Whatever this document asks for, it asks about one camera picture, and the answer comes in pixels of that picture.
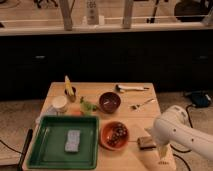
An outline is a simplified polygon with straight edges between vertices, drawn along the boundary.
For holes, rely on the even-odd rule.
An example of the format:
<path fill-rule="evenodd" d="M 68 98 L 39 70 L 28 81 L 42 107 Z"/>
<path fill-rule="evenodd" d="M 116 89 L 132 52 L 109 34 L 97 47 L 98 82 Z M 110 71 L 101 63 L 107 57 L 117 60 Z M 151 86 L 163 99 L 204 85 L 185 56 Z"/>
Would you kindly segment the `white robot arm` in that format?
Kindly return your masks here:
<path fill-rule="evenodd" d="M 175 141 L 213 161 L 213 135 L 187 126 L 187 121 L 186 110 L 173 105 L 156 117 L 147 132 L 158 147 L 165 147 L 170 141 Z"/>

